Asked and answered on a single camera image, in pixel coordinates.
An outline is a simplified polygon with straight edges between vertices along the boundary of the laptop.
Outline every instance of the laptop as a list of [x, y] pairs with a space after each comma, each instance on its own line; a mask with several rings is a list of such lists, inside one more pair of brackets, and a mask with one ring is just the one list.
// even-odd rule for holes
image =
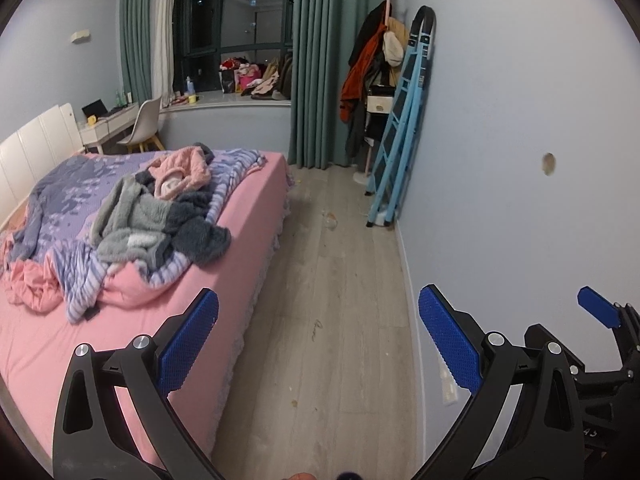
[[97, 101], [91, 103], [90, 105], [85, 106], [82, 109], [82, 113], [88, 119], [92, 115], [95, 115], [96, 118], [101, 119], [105, 117], [111, 117], [114, 113], [122, 110], [124, 106], [115, 107], [110, 112], [107, 111], [107, 107], [102, 102], [102, 99], [98, 99]]

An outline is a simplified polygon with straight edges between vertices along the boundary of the curtain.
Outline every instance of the curtain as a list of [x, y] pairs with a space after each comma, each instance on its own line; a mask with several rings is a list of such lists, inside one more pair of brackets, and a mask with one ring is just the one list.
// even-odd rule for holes
[[174, 92], [174, 0], [156, 0], [152, 94], [162, 98], [162, 107], [171, 102]]
[[367, 14], [383, 0], [296, 0], [289, 162], [348, 165], [347, 127], [338, 118], [348, 59]]
[[120, 0], [120, 58], [125, 94], [151, 99], [150, 0]]

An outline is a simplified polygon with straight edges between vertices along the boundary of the metal screw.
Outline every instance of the metal screw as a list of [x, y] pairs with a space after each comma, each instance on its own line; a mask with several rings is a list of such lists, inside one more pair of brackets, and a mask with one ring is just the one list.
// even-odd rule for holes
[[502, 337], [501, 334], [498, 334], [497, 332], [491, 332], [487, 339], [489, 340], [489, 343], [491, 343], [493, 346], [504, 345], [504, 338]]
[[87, 352], [89, 351], [89, 345], [82, 343], [81, 345], [78, 345], [76, 347], [76, 355], [78, 357], [82, 357], [83, 355], [86, 355]]
[[552, 354], [558, 355], [560, 352], [562, 352], [562, 347], [558, 343], [556, 343], [555, 341], [552, 341], [546, 347], [549, 348], [549, 351]]
[[149, 345], [149, 338], [146, 335], [139, 335], [133, 340], [133, 346], [137, 349], [146, 348]]

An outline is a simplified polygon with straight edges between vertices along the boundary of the orange jacket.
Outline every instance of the orange jacket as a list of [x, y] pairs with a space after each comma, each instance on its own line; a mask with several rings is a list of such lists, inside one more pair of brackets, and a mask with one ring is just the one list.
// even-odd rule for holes
[[385, 24], [380, 23], [378, 30], [370, 40], [367, 41], [367, 44], [360, 53], [358, 61], [351, 67], [351, 70], [349, 70], [347, 74], [347, 79], [344, 80], [342, 92], [340, 93], [340, 120], [343, 123], [349, 122], [351, 112], [355, 108], [356, 102], [362, 99], [364, 78], [367, 75], [367, 70], [369, 70], [373, 59], [376, 57], [376, 53], [380, 49], [380, 43], [382, 42], [385, 31]]

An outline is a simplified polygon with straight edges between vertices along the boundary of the window frame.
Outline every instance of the window frame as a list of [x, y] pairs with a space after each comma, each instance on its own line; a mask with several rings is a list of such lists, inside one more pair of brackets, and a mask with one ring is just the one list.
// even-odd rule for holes
[[213, 88], [205, 88], [201, 91], [220, 90], [220, 62], [225, 54], [242, 51], [279, 50], [283, 56], [293, 48], [293, 3], [294, 0], [282, 0], [282, 23], [280, 41], [277, 43], [250, 43], [233, 46], [222, 46], [222, 17], [224, 0], [212, 0], [214, 9], [212, 14], [212, 37], [209, 46], [192, 47], [191, 31], [192, 0], [175, 0], [174, 6], [174, 90], [184, 92], [186, 77], [190, 75], [189, 64], [192, 59], [204, 56], [214, 57], [214, 71], [216, 77], [213, 80]]

